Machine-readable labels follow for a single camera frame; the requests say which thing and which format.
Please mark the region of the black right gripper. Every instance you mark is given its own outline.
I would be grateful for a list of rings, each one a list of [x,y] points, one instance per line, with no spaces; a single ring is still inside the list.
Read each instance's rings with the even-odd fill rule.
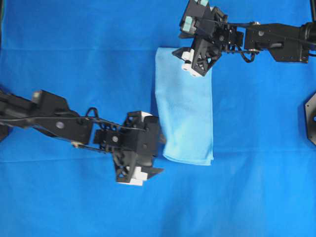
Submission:
[[[193,39],[191,47],[182,47],[172,55],[184,61],[182,70],[193,77],[203,77],[220,59],[222,52],[239,51],[243,45],[243,32],[228,23],[228,16],[218,7],[211,8],[211,19],[198,19],[193,33],[181,31],[180,39]]]

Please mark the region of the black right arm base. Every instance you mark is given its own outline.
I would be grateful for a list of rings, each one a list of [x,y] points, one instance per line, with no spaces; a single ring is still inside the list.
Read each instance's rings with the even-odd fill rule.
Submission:
[[[303,103],[307,139],[316,146],[316,92],[307,97]]]

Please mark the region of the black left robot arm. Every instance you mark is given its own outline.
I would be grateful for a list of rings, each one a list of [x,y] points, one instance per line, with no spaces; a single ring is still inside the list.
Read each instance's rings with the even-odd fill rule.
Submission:
[[[127,113],[123,124],[98,115],[91,107],[84,116],[70,109],[65,98],[39,90],[32,99],[0,92],[0,138],[12,127],[33,128],[40,133],[69,141],[75,148],[110,153],[116,182],[141,186],[160,174],[154,167],[159,143],[164,142],[159,118],[143,111]]]

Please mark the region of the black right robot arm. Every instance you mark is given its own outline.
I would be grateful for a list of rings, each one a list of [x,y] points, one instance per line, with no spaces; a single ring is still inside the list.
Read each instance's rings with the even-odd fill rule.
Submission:
[[[230,23],[217,7],[189,1],[180,22],[182,39],[193,39],[190,47],[173,51],[183,60],[182,69],[203,77],[222,54],[240,54],[246,63],[267,50],[277,62],[307,63],[316,50],[316,8],[312,21],[300,27],[259,22]]]

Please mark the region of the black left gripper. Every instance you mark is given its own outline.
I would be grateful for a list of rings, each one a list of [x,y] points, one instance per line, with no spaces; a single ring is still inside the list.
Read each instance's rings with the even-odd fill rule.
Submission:
[[[158,117],[137,111],[127,114],[123,126],[105,125],[93,139],[100,149],[112,154],[116,182],[142,185],[163,168],[154,168],[158,145],[166,144]]]

